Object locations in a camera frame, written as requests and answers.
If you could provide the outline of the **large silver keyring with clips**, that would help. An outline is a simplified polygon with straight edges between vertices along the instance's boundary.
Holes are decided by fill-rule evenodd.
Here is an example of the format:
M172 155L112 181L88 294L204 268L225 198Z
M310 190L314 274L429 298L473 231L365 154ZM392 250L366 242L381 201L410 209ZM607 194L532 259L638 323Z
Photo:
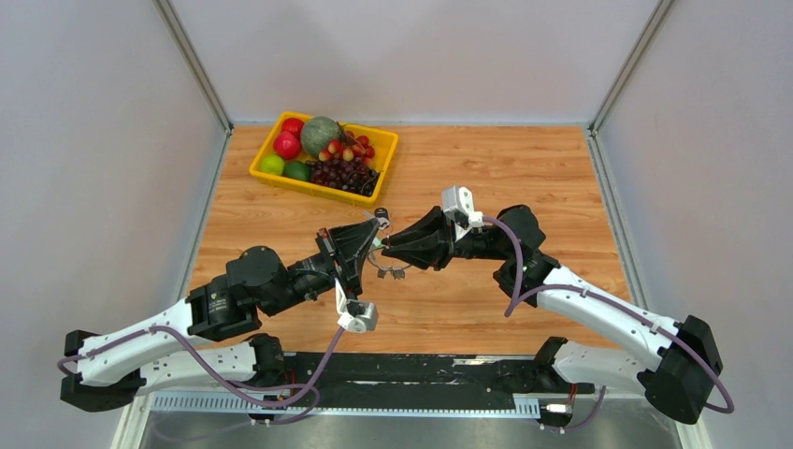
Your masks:
M386 266L382 265L376 256L376 253L380 253L382 250L385 249L385 245L379 238L375 238L373 242L370 244L368 254L367 254L367 261L376 269L377 277L379 279L385 279L387 276L395 280L404 280L406 278L407 271L412 268L410 264L403 264L397 266Z

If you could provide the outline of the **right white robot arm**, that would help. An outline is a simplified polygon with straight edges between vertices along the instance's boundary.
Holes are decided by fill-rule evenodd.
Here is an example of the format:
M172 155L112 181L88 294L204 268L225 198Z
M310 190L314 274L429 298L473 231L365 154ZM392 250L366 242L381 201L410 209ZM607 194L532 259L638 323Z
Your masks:
M384 239L382 254L419 269L441 270L454 258L499 260L493 278L521 304L555 312L616 343L591 348L552 337L537 352L534 377L546 390L599 384L643 395L667 417L693 425L703 410L729 414L734 400L720 379L723 362L710 326L696 316L659 315L587 282L541 251L545 235L526 205L459 229L459 214L434 207L415 224Z

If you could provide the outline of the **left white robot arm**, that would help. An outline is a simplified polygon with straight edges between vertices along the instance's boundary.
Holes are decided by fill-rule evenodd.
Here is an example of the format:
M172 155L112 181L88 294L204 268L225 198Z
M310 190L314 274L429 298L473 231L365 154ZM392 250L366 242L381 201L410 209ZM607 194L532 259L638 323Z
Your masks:
M361 274L379 229L374 218L322 229L317 253L291 266L266 246L252 247L148 319L106 335L68 333L61 400L96 413L175 386L217 383L240 395L286 384L281 344L261 331L261 316L333 292L340 332L373 330L378 312L360 299Z

